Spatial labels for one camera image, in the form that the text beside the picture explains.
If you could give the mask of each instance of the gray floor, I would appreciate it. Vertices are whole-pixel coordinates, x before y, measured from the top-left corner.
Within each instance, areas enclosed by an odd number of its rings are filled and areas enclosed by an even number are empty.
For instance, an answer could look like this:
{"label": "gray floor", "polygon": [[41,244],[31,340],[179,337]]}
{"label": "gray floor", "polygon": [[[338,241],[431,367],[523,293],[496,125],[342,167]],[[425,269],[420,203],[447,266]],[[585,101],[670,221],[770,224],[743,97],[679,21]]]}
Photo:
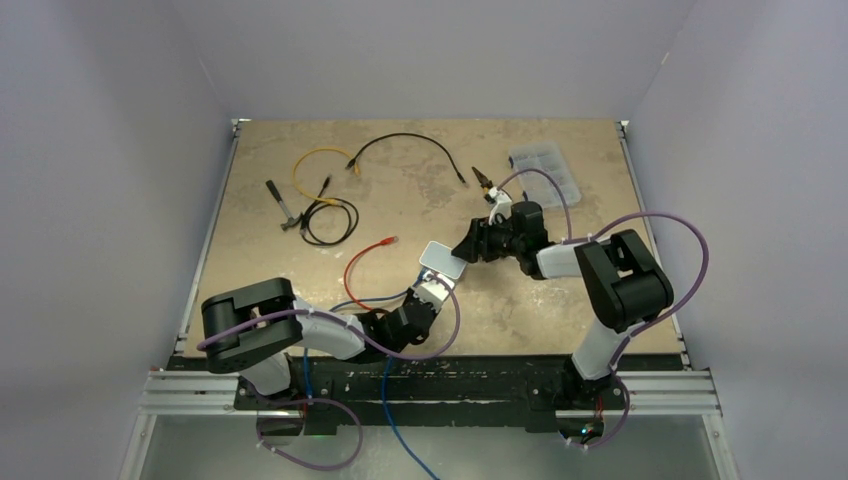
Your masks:
{"label": "gray floor", "polygon": [[[142,475],[156,480],[427,479],[388,427],[365,429],[352,466],[314,472],[256,448],[253,417],[160,417]],[[631,417],[619,437],[584,454],[558,435],[519,428],[401,428],[410,447],[443,479],[716,479],[699,417]],[[287,451],[337,463],[356,444],[356,430],[295,438]]]}

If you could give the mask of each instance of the beige table surface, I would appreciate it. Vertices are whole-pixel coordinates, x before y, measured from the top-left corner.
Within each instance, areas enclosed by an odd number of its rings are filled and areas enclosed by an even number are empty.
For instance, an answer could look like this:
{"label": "beige table surface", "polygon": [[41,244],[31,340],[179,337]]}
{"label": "beige table surface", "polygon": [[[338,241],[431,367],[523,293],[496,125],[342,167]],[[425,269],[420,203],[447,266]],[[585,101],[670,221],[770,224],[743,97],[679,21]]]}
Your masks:
{"label": "beige table surface", "polygon": [[[317,192],[331,173],[333,181],[326,195],[356,204],[361,213],[359,228],[344,243],[329,248],[305,244],[297,230],[280,229],[284,215],[265,188],[266,180],[274,180],[289,208],[300,212],[310,200],[292,187],[291,168],[303,153],[318,146],[337,146],[355,154],[368,140],[396,131],[439,140],[453,154],[469,186],[459,182],[438,147],[415,138],[392,138],[369,147],[361,159],[360,177],[344,170],[347,159],[342,155],[320,152],[303,162],[298,169],[299,181],[307,190]],[[199,307],[206,298],[282,276],[291,280],[298,295],[329,308],[347,300],[341,277],[350,257],[392,235],[399,236],[400,241],[362,258],[351,275],[351,284],[360,298],[403,290],[414,281],[418,258],[429,241],[453,247],[467,232],[472,217],[488,214],[471,166],[498,183],[510,173],[507,152],[511,146],[545,140],[559,144],[583,195],[572,210],[575,235],[597,232],[609,221],[639,209],[615,124],[610,120],[244,123],[198,286],[184,355],[202,355],[195,346],[203,338]],[[512,182],[507,191],[519,198],[519,182]],[[317,214],[312,223],[319,235],[335,238],[346,221],[341,211],[328,209]],[[560,210],[546,210],[545,223],[552,240],[565,236]],[[627,227],[647,239],[641,222]],[[514,259],[469,265],[456,294],[462,328],[448,354],[570,353],[593,319],[580,278],[536,281],[524,276]],[[435,350],[448,339],[453,326],[454,308],[448,302],[428,341],[407,351]],[[300,349],[290,350],[300,355]],[[647,331],[628,348],[628,352],[679,351],[671,322]]]}

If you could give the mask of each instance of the yellow cable connector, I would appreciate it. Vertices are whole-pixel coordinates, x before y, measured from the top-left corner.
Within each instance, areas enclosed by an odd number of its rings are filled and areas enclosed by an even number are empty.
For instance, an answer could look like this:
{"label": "yellow cable connector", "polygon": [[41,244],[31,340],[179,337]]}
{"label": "yellow cable connector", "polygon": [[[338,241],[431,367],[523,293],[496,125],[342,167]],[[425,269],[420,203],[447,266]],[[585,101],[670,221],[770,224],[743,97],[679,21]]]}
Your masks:
{"label": "yellow cable connector", "polygon": [[[296,188],[297,191],[300,192],[300,194],[303,195],[306,198],[311,198],[312,200],[317,200],[319,202],[328,203],[330,205],[338,205],[339,202],[333,200],[332,198],[323,198],[323,197],[317,197],[315,195],[312,195],[311,193],[304,190],[303,187],[301,187],[299,183],[297,183],[297,167],[300,166],[300,162],[302,162],[303,160],[306,159],[306,157],[308,157],[308,156],[310,156],[310,155],[312,155],[313,153],[316,153],[316,152],[336,152],[336,153],[341,153],[342,155],[347,157],[348,160],[353,159],[353,156],[351,156],[351,154],[347,153],[346,151],[344,151],[344,150],[342,150],[341,148],[338,148],[338,147],[313,148],[312,150],[304,153],[303,156],[300,157],[300,159],[298,159],[297,162],[295,162],[294,167],[292,167],[292,184],[294,185],[294,188]],[[354,167],[354,173],[356,173],[357,175],[359,175],[358,170],[359,170],[358,166]]]}

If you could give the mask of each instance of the transparent container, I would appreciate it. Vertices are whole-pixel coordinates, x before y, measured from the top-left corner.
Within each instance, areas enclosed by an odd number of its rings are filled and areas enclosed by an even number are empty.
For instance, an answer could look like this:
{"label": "transparent container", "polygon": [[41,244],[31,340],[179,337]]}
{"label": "transparent container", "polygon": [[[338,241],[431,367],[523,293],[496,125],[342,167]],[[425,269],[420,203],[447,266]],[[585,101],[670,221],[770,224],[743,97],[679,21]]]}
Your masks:
{"label": "transparent container", "polygon": [[[509,164],[513,171],[538,168],[557,182],[569,207],[580,201],[577,182],[568,169],[559,145],[556,142],[531,143],[509,149]],[[519,175],[518,181],[524,189],[524,199],[538,203],[544,209],[562,208],[562,202],[551,183],[543,176],[528,173]]]}

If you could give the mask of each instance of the hammer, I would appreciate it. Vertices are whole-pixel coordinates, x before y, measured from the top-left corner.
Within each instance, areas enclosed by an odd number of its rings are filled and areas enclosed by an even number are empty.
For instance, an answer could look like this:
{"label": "hammer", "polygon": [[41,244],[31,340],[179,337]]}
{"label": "hammer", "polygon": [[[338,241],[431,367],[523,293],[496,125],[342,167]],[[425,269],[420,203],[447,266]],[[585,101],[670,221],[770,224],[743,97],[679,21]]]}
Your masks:
{"label": "hammer", "polygon": [[297,224],[300,223],[301,215],[298,215],[297,218],[294,218],[292,216],[289,209],[286,208],[286,202],[283,201],[283,197],[280,196],[280,192],[277,191],[277,187],[274,185],[274,182],[272,180],[268,180],[267,182],[265,182],[265,186],[268,187],[268,191],[271,192],[271,195],[274,197],[274,200],[277,201],[277,205],[279,205],[280,208],[283,209],[283,213],[285,213],[286,218],[288,218],[288,220],[286,220],[286,223],[280,224],[280,227],[282,227],[283,231],[297,226]]}

